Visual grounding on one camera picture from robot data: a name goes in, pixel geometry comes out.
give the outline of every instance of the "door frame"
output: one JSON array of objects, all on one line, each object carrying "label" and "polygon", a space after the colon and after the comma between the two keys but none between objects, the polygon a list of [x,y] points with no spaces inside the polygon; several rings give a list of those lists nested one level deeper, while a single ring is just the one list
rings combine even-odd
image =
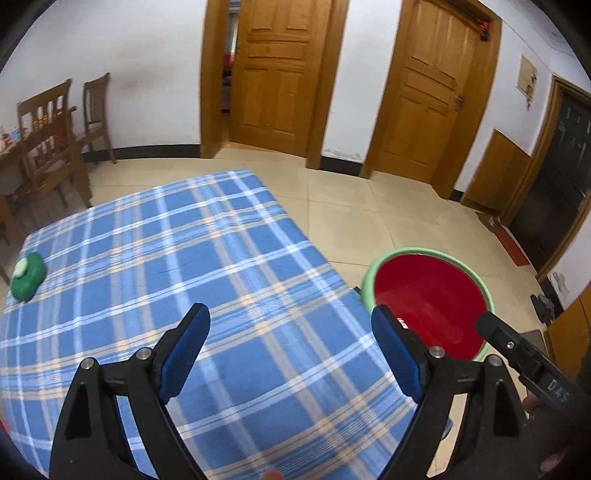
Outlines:
[{"label": "door frame", "polygon": [[[306,167],[315,170],[320,168],[322,143],[329,117],[330,100],[335,86],[345,19],[349,7],[349,0],[319,1],[331,1],[332,6],[324,41],[324,52],[306,152]],[[199,93],[201,158],[213,158],[222,147],[221,78],[228,9],[229,0],[208,0],[207,2],[203,26]]]},{"label": "door frame", "polygon": [[[426,0],[448,11],[455,13],[455,4],[451,0]],[[374,134],[369,145],[360,176],[368,179],[378,161],[379,149],[386,135],[389,113],[396,100],[400,86],[401,75],[404,70],[404,60],[412,27],[415,7],[419,0],[402,0],[400,21],[394,43],[394,52],[384,89],[384,96],[379,107],[378,118],[374,127]],[[468,153],[474,143],[480,121],[484,116],[486,104],[491,93],[492,82],[495,77],[496,62],[501,44],[501,19],[492,10],[478,0],[463,0],[463,3],[476,10],[478,14],[490,22],[489,41],[479,41],[472,66],[466,82],[465,106],[459,111],[456,122],[449,136],[449,141],[437,169],[431,179],[431,186],[441,198],[448,199],[453,192],[456,180],[466,162]]]},{"label": "door frame", "polygon": [[[558,123],[560,106],[562,105],[562,98],[565,92],[568,92],[569,95],[575,97],[579,102],[584,103],[586,106],[591,108],[591,95],[589,93],[564,80],[563,78],[558,77],[557,75],[552,76],[550,98],[548,100],[548,107],[546,108],[544,122],[542,123],[538,140],[535,143],[534,151],[531,154],[530,161],[525,171],[525,176],[515,191],[513,199],[511,200],[506,211],[501,214],[501,223],[505,226],[508,226],[515,218],[515,215],[517,215],[517,211],[525,201],[525,197],[530,191],[531,186],[534,184],[534,181],[538,176],[540,169],[542,168],[542,163],[544,162],[546,154],[548,153],[548,149],[550,148],[550,143],[552,142],[552,137],[554,136],[556,123]],[[575,235],[579,232],[581,226],[583,225],[583,221],[587,218],[590,211],[591,189],[587,192],[587,196],[583,199],[581,208],[573,224],[558,245],[558,248],[554,251],[554,253],[552,253],[540,271],[536,273],[535,277],[538,281],[546,278],[546,276],[548,276],[550,271],[558,263],[558,260],[564,255],[564,252],[566,252],[566,249],[573,241]]]}]

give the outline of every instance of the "chair backrest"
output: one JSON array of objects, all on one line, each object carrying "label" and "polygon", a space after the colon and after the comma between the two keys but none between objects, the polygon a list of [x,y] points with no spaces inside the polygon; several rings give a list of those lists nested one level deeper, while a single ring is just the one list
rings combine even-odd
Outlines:
[{"label": "chair backrest", "polygon": [[25,170],[34,185],[60,160],[69,161],[72,128],[68,95],[72,79],[17,104]]},{"label": "chair backrest", "polygon": [[105,98],[111,74],[105,73],[99,79],[84,84],[82,105],[84,110],[84,129],[89,132],[89,126],[105,122]]}]

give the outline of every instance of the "beige floor tile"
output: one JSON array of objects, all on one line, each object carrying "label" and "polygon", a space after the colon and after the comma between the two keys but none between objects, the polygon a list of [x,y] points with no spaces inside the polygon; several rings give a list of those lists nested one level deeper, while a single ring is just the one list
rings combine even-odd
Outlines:
[{"label": "beige floor tile", "polygon": [[422,247],[446,252],[446,245],[436,223],[382,215],[396,248]]},{"label": "beige floor tile", "polygon": [[92,198],[90,200],[93,206],[101,203],[111,202],[112,200],[130,195],[132,193],[142,192],[149,187],[144,185],[94,185],[92,189]]},{"label": "beige floor tile", "polygon": [[138,158],[103,162],[89,171],[91,185],[143,185],[155,187],[199,175],[240,170],[246,161],[224,158]]},{"label": "beige floor tile", "polygon": [[380,212],[411,220],[435,222],[428,206],[427,193],[403,189],[384,181],[372,181],[369,186]]},{"label": "beige floor tile", "polygon": [[429,196],[428,206],[435,217],[435,221],[441,225],[455,225],[460,223],[470,228],[485,228],[480,223],[474,210],[464,207],[458,202],[444,200],[438,196]]},{"label": "beige floor tile", "polygon": [[453,448],[456,445],[457,434],[460,431],[464,407],[466,405],[467,394],[456,395],[453,398],[452,407],[449,411],[449,418],[453,422],[453,427],[447,437],[439,442],[439,448],[435,454],[437,460],[437,471],[441,472],[447,468]]},{"label": "beige floor tile", "polygon": [[353,265],[338,262],[330,262],[330,264],[351,288],[361,286],[363,276],[368,269],[367,265]]},{"label": "beige floor tile", "polygon": [[268,148],[261,148],[261,147],[254,147],[253,145],[245,145],[243,143],[236,143],[228,141],[223,148],[237,148],[239,150],[255,150],[257,152],[273,152],[276,153],[274,150],[269,150]]},{"label": "beige floor tile", "polygon": [[440,225],[439,232],[445,250],[451,256],[464,262],[478,275],[501,277],[497,256],[465,225]]},{"label": "beige floor tile", "polygon": [[279,197],[307,200],[308,174],[305,168],[273,165],[270,162],[246,162],[271,193]]},{"label": "beige floor tile", "polygon": [[518,318],[521,311],[517,308],[513,295],[507,290],[505,280],[502,278],[485,276],[481,277],[481,279],[491,294],[492,301],[495,305],[496,315],[507,325],[517,329],[521,324]]},{"label": "beige floor tile", "polygon": [[215,156],[215,158],[227,158],[230,160],[239,161],[257,161],[268,162],[273,164],[282,164],[289,167],[304,168],[306,166],[306,159],[289,155],[287,153],[260,151],[260,150],[238,150],[235,148],[223,148]]},{"label": "beige floor tile", "polygon": [[519,333],[528,332],[534,329],[546,330],[546,326],[540,322],[529,298],[518,300],[516,303],[515,330]]},{"label": "beige floor tile", "polygon": [[435,457],[433,457],[433,463],[431,463],[431,466],[429,467],[429,470],[427,471],[427,476],[428,477],[432,477],[437,475],[439,472],[439,470],[437,469],[437,455],[435,455]]},{"label": "beige floor tile", "polygon": [[310,200],[377,211],[369,182],[360,177],[308,170]]},{"label": "beige floor tile", "polygon": [[379,213],[310,202],[310,240],[330,261],[369,265],[394,244]]},{"label": "beige floor tile", "polygon": [[398,177],[396,175],[390,175],[389,173],[384,173],[383,171],[373,171],[371,174],[371,180],[389,183],[395,187],[415,190],[417,192],[423,192],[428,193],[429,195],[437,196],[437,193],[435,193],[433,187],[431,187],[428,183],[407,179],[405,177]]},{"label": "beige floor tile", "polygon": [[516,303],[529,300],[530,295],[538,295],[542,289],[535,279],[535,274],[529,267],[515,267],[503,271],[507,289],[515,297]]},{"label": "beige floor tile", "polygon": [[308,236],[308,201],[290,199],[287,197],[275,197],[287,212],[287,215],[300,227],[305,236]]}]

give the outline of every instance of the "plastic basin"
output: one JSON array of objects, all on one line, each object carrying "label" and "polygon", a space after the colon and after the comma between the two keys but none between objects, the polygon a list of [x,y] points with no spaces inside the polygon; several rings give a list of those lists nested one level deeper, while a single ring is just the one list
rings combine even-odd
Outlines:
[{"label": "plastic basin", "polygon": [[361,298],[371,312],[387,305],[427,347],[480,361],[488,344],[476,333],[478,316],[495,308],[484,282],[459,260],[426,248],[392,251],[369,267]]}]

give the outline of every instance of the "wooden cabinet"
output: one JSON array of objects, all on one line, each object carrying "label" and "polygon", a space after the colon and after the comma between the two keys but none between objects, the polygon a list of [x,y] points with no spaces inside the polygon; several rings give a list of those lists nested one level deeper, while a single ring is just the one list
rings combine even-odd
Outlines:
[{"label": "wooden cabinet", "polygon": [[589,348],[590,319],[591,285],[548,328],[556,365],[571,378],[579,373],[581,359]]}]

